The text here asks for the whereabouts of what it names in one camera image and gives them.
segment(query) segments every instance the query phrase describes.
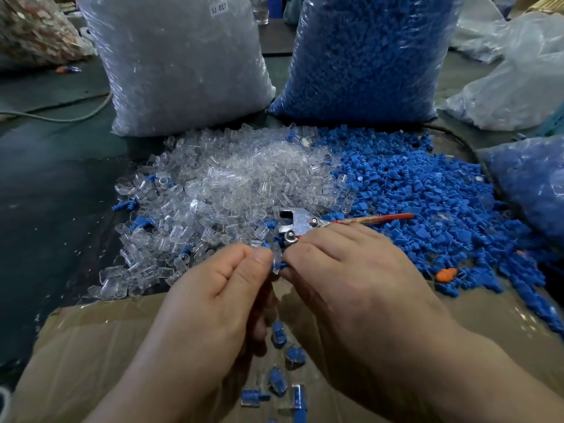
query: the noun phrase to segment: metal plier jaw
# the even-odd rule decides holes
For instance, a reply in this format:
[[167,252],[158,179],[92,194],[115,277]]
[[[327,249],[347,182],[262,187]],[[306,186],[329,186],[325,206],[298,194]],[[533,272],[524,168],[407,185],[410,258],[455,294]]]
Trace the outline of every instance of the metal plier jaw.
[[282,218],[291,218],[292,224],[278,227],[278,233],[284,236],[284,245],[290,246],[308,231],[317,227],[326,227],[329,221],[320,219],[318,216],[299,207],[285,207],[280,210]]

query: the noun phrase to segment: pile of clear plastic parts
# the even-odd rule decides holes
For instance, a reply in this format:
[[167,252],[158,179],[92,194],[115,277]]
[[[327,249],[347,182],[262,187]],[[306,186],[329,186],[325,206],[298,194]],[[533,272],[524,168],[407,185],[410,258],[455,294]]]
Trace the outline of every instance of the pile of clear plastic parts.
[[169,152],[151,156],[132,179],[116,185],[120,200],[137,206],[130,223],[116,226],[124,265],[102,270],[101,286],[91,286],[89,296],[136,297],[160,281],[173,285],[235,242],[269,246],[278,272],[282,251],[273,221],[283,222],[281,208],[321,215],[327,209],[349,213],[353,204],[345,176],[330,173],[339,170],[341,157],[314,146],[316,139],[315,127],[294,125],[169,137]]

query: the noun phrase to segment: dark green table surface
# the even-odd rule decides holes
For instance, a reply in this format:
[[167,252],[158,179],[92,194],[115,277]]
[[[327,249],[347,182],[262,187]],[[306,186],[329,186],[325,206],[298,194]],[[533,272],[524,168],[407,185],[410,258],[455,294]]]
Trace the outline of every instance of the dark green table surface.
[[[266,64],[278,93],[288,75],[289,57]],[[443,66],[437,103],[494,67],[450,52]],[[99,60],[83,72],[53,71],[0,79],[0,109],[29,110],[73,101],[108,90]],[[42,112],[72,118],[93,110],[101,99]],[[113,226],[126,216],[114,214],[113,186],[137,162],[162,151],[162,139],[124,139],[109,132],[114,111],[74,125],[36,120],[0,122],[0,364],[25,362],[47,315],[73,305],[98,271],[117,255]],[[242,121],[256,126],[280,122],[264,113]],[[507,142],[513,134],[482,132],[444,116],[437,120],[463,135],[476,148]]]

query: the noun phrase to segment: bag of blue plastic parts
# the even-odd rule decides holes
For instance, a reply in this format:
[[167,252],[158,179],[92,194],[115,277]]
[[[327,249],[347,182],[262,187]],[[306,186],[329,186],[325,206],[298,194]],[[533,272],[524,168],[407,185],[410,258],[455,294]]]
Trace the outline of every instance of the bag of blue plastic parts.
[[498,145],[480,155],[506,198],[564,248],[564,135]]
[[426,122],[462,0],[304,0],[269,113],[326,124]]

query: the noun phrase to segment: right hand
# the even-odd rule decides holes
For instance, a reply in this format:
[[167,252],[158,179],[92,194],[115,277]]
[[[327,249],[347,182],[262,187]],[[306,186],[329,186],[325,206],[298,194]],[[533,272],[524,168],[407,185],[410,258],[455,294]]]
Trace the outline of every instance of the right hand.
[[283,261],[281,275],[306,305],[384,377],[409,383],[422,356],[432,359],[459,327],[404,252],[368,227],[316,228]]

